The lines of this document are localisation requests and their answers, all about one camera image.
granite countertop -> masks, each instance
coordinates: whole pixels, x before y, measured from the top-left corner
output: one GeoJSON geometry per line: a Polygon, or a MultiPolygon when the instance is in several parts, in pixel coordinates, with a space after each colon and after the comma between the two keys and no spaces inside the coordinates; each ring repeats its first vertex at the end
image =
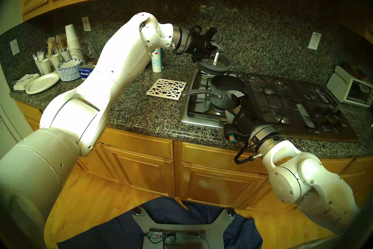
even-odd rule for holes
{"type": "MultiPolygon", "coordinates": [[[[193,67],[167,65],[163,72],[154,73],[148,66],[119,95],[110,110],[108,127],[189,143],[239,150],[242,143],[230,144],[223,137],[223,130],[183,124],[179,120],[183,98],[179,101],[147,96],[146,92],[159,79],[189,82],[193,67]]],[[[28,95],[11,91],[10,96],[20,102],[44,109],[57,95],[71,90],[83,82],[59,81],[44,92],[28,95]]],[[[350,121],[359,137],[359,143],[336,143],[288,138],[301,151],[319,158],[352,158],[373,154],[373,111],[347,104],[340,104],[341,111],[350,121]]]]}

power strip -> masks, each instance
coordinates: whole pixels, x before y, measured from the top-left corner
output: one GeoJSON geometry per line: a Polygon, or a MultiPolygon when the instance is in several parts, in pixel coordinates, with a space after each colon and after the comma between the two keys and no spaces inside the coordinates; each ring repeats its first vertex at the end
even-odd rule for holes
{"type": "Polygon", "coordinates": [[[205,239],[205,231],[169,231],[161,229],[149,229],[149,238],[152,239],[205,239]]]}

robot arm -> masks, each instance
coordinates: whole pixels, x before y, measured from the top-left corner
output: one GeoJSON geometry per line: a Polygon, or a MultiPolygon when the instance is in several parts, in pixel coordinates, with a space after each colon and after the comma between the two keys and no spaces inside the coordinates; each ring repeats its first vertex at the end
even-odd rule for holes
{"type": "Polygon", "coordinates": [[[149,13],[134,15],[106,43],[89,77],[53,99],[40,129],[0,160],[0,210],[36,248],[45,247],[45,222],[78,157],[91,152],[112,104],[144,70],[151,53],[161,47],[196,59],[212,57],[215,32],[211,28],[201,35],[160,24],[149,13]]]}
{"type": "MultiPolygon", "coordinates": [[[[340,234],[359,213],[350,186],[339,175],[326,170],[315,155],[299,151],[273,127],[262,125],[252,110],[235,116],[231,124],[225,125],[224,134],[251,144],[256,154],[247,161],[262,158],[277,197],[284,203],[295,202],[316,224],[340,234]],[[284,158],[291,159],[275,165],[284,158]]],[[[236,163],[245,162],[238,157],[236,163]]]]}

blue blanket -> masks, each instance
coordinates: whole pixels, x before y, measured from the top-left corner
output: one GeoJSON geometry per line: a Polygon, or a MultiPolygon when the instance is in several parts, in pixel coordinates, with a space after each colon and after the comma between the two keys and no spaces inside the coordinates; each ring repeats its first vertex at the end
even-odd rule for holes
{"type": "MultiPolygon", "coordinates": [[[[174,199],[161,197],[142,204],[148,215],[158,224],[211,224],[223,208],[182,201],[189,211],[174,199]]],[[[60,249],[75,248],[139,248],[142,230],[132,217],[132,210],[66,241],[57,243],[60,249]]],[[[259,249],[262,238],[253,218],[235,214],[223,235],[226,249],[259,249]]]]}

electrical outlet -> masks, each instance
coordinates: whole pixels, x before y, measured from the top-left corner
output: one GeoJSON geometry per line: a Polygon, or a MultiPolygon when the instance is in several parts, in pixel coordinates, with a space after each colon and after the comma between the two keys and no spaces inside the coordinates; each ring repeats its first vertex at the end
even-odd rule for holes
{"type": "Polygon", "coordinates": [[[317,47],[318,47],[319,42],[320,42],[320,38],[321,38],[320,33],[312,32],[312,37],[311,37],[310,44],[308,45],[308,48],[313,49],[313,50],[317,50],[317,47]]]}
{"type": "Polygon", "coordinates": [[[14,39],[14,40],[10,43],[10,47],[11,47],[11,49],[12,49],[13,55],[16,55],[17,53],[19,53],[19,47],[18,47],[17,39],[14,39]]]}
{"type": "Polygon", "coordinates": [[[88,17],[82,17],[84,31],[90,31],[91,25],[89,25],[88,17]]]}

